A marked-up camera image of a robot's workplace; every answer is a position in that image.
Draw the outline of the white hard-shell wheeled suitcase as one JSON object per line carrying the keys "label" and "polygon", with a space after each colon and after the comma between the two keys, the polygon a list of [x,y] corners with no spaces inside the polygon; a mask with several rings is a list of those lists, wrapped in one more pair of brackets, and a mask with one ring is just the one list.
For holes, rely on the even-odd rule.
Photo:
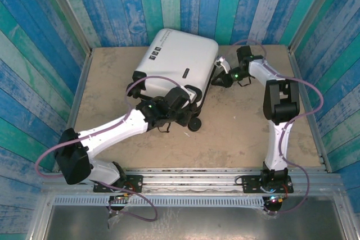
{"label": "white hard-shell wheeled suitcase", "polygon": [[205,102],[218,57],[216,41],[179,30],[160,30],[127,86],[128,96],[150,100],[165,96],[174,87],[193,86],[197,91],[196,119],[188,126],[192,132],[201,128],[199,114]]}

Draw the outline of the small controller board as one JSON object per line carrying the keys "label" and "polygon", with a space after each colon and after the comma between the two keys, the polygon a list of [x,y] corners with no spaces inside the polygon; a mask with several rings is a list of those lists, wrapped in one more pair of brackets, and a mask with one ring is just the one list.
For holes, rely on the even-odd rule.
{"label": "small controller board", "polygon": [[287,199],[287,197],[283,195],[270,196],[266,199],[266,203],[282,203],[285,199]]}
{"label": "small controller board", "polygon": [[109,197],[109,204],[127,204],[131,198],[131,194],[116,194],[114,196]]}

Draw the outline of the steel sheet tray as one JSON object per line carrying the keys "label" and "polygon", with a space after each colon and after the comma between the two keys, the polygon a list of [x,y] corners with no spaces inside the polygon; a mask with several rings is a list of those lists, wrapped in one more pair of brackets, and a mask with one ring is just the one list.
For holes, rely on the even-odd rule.
{"label": "steel sheet tray", "polygon": [[180,198],[157,207],[75,203],[52,197],[38,208],[26,240],[358,240],[358,229],[341,197],[292,196],[284,213],[243,208],[238,197],[197,197],[193,205]]}

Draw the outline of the aluminium rail frame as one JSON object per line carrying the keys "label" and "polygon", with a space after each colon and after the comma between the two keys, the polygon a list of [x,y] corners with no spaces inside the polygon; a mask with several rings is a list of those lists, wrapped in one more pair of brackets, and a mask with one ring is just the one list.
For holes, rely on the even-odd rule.
{"label": "aluminium rail frame", "polygon": [[[345,187],[339,174],[327,173],[323,168],[306,168],[310,180],[309,195],[343,192]],[[145,195],[225,195],[245,196],[242,185],[235,179],[243,175],[260,175],[260,168],[153,168],[124,169],[127,175],[142,175],[142,193]],[[294,187],[293,196],[305,194],[307,179],[300,169],[290,169]],[[43,179],[42,188],[63,193],[92,192],[94,182],[86,179],[80,184],[67,185],[64,178]]]}

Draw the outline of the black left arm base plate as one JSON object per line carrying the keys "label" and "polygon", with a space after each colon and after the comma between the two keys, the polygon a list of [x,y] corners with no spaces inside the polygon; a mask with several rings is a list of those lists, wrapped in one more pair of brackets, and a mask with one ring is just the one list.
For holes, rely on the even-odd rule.
{"label": "black left arm base plate", "polygon": [[[142,175],[126,175],[121,176],[116,182],[112,184],[113,187],[118,187],[122,189],[127,189],[130,191],[140,193],[142,191],[143,184],[143,176]],[[93,191],[96,193],[116,193],[120,192],[120,190],[109,188],[100,184],[99,182],[95,182],[93,186]]]}

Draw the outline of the aluminium table side rail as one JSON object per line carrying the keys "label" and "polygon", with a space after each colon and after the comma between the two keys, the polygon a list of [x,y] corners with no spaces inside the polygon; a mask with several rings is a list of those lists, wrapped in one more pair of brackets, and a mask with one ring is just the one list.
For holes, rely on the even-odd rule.
{"label": "aluminium table side rail", "polygon": [[[296,61],[295,54],[293,52],[291,52],[289,49],[287,50],[287,52],[288,52],[288,57],[289,57],[290,65],[291,65],[292,71],[294,73],[294,76],[298,79],[302,79],[300,69],[299,69],[298,63]],[[300,93],[300,99],[303,104],[305,113],[312,111],[312,105],[311,105],[309,97],[308,97],[306,85],[304,85],[303,83],[299,84],[299,93]],[[314,145],[315,145],[317,153],[318,153],[321,168],[323,168],[326,172],[331,173],[332,168],[331,168],[329,159],[327,157],[327,153],[326,153],[323,141],[321,139],[321,135],[318,130],[318,126],[317,126],[317,122],[316,122],[314,114],[306,115],[303,118],[306,118],[307,123],[309,125],[310,131],[311,131],[311,134],[313,137]]]}
{"label": "aluminium table side rail", "polygon": [[86,55],[84,65],[82,68],[82,72],[79,78],[79,83],[76,89],[75,97],[73,100],[73,105],[70,110],[70,115],[66,124],[66,129],[74,128],[76,124],[76,120],[78,117],[78,112],[80,108],[80,104],[82,101],[83,93],[86,87],[86,82],[88,79],[89,70],[91,67],[92,59],[93,59],[94,49],[91,49],[90,53]]}

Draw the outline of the aluminium corner post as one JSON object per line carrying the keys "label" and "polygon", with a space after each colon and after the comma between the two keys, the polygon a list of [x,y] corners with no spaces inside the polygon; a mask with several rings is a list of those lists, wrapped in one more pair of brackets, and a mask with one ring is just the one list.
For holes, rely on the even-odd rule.
{"label": "aluminium corner post", "polygon": [[296,30],[291,42],[288,46],[288,51],[291,54],[294,54],[297,48],[299,47],[301,41],[303,40],[306,32],[310,28],[312,22],[319,13],[321,7],[323,6],[325,0],[313,0],[309,8],[307,9],[305,16],[303,17],[298,29]]}
{"label": "aluminium corner post", "polygon": [[66,17],[69,25],[71,26],[79,44],[81,45],[83,51],[88,55],[92,52],[91,47],[87,42],[87,38],[84,35],[82,28],[76,18],[76,15],[71,8],[70,2],[68,0],[56,0],[58,5],[60,6],[64,16]]}

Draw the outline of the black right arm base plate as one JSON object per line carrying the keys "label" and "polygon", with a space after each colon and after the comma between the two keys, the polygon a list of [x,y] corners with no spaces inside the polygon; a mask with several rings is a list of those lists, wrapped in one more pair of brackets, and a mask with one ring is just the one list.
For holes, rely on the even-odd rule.
{"label": "black right arm base plate", "polygon": [[294,193],[291,177],[285,180],[264,182],[259,175],[244,175],[241,177],[244,193]]}

